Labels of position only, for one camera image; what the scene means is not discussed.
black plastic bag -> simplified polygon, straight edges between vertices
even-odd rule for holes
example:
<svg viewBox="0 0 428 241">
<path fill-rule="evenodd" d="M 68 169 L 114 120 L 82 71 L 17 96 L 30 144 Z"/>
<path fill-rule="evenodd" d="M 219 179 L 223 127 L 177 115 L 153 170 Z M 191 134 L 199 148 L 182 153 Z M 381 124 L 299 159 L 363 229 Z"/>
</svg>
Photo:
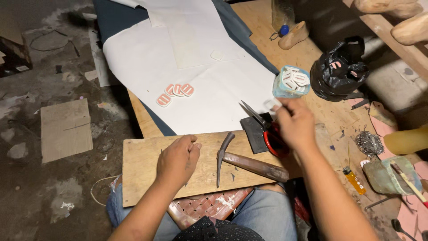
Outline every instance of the black plastic bag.
<svg viewBox="0 0 428 241">
<path fill-rule="evenodd" d="M 362 62 L 364 40 L 353 36 L 323 53 L 311 68 L 311 87 L 319 97 L 339 102 L 362 85 L 369 69 Z"/>
</svg>

blue plastic container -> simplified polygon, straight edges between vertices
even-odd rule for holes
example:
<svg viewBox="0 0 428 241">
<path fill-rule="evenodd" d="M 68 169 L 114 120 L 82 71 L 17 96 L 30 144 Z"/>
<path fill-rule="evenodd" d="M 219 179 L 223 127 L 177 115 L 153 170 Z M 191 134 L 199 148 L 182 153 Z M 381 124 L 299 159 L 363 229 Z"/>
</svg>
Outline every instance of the blue plastic container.
<svg viewBox="0 0 428 241">
<path fill-rule="evenodd" d="M 285 65 L 284 67 L 281 68 L 281 72 L 279 73 L 279 75 L 275 78 L 275 81 L 273 82 L 273 96 L 275 97 L 284 97 L 284 98 L 298 98 L 301 97 L 303 95 L 306 95 L 307 93 L 309 93 L 309 90 L 311 89 L 311 84 L 308 84 L 305 88 L 304 92 L 300 92 L 297 90 L 292 90 L 290 88 L 288 88 L 287 86 L 285 86 L 282 83 L 282 73 L 284 73 L 284 71 L 287 70 L 287 67 L 293 67 L 296 69 L 299 69 L 300 72 L 302 72 L 303 74 L 307 75 L 309 80 L 310 80 L 310 74 L 304 70 L 301 69 L 299 67 L 296 66 L 292 66 L 292 65 Z"/>
</svg>

knee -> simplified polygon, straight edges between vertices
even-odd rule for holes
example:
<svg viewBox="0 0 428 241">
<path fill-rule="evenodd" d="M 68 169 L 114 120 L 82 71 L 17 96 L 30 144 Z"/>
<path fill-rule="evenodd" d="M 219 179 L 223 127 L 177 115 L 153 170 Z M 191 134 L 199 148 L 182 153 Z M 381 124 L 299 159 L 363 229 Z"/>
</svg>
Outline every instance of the knee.
<svg viewBox="0 0 428 241">
<path fill-rule="evenodd" d="M 278 184 L 263 184 L 257 187 L 257 189 L 260 190 L 270 190 L 281 194 L 286 194 L 282 186 Z"/>
</svg>

wooden shelf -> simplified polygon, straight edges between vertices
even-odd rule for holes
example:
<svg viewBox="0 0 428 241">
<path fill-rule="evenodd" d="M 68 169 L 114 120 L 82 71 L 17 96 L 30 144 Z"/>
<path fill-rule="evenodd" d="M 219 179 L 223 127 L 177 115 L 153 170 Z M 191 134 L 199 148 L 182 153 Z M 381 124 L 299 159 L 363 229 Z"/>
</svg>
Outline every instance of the wooden shelf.
<svg viewBox="0 0 428 241">
<path fill-rule="evenodd" d="M 354 0 L 342 0 L 352 7 Z M 405 46 L 391 36 L 393 25 L 380 14 L 361 15 L 360 19 L 382 39 L 400 58 L 406 62 L 419 76 L 428 82 L 428 57 L 416 46 Z"/>
</svg>

paintbrush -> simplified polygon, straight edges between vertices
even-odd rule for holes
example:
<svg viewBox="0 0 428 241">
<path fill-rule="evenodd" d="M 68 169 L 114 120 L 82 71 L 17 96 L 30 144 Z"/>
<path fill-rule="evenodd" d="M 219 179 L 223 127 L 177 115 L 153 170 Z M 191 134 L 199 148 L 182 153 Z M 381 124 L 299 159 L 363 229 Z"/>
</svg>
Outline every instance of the paintbrush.
<svg viewBox="0 0 428 241">
<path fill-rule="evenodd" d="M 412 189 L 412 191 L 418 196 L 418 198 L 422 201 L 422 203 L 425 205 L 425 207 L 428 208 L 428 202 L 427 199 L 425 199 L 424 196 L 422 196 L 422 193 L 416 189 L 415 185 L 409 181 L 406 174 L 401 170 L 401 168 L 395 163 L 395 161 L 390 162 L 392 168 L 400 174 L 400 176 L 403 178 L 403 180 L 407 183 L 407 185 Z"/>
</svg>

